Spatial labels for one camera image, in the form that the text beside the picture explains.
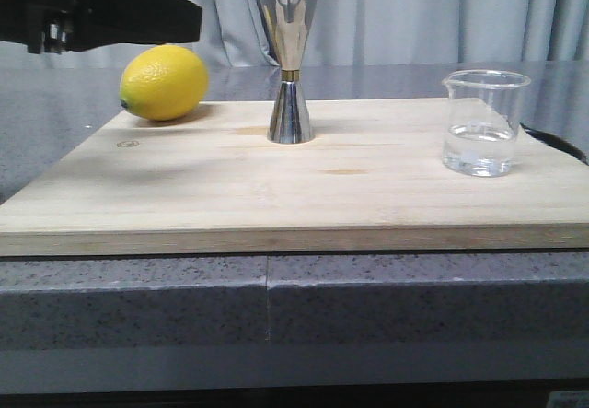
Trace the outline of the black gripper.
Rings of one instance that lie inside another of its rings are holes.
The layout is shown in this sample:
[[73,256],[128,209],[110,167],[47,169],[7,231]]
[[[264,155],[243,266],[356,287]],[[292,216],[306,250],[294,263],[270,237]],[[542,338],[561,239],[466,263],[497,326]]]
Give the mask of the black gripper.
[[189,0],[1,0],[1,40],[34,54],[197,42],[201,25]]

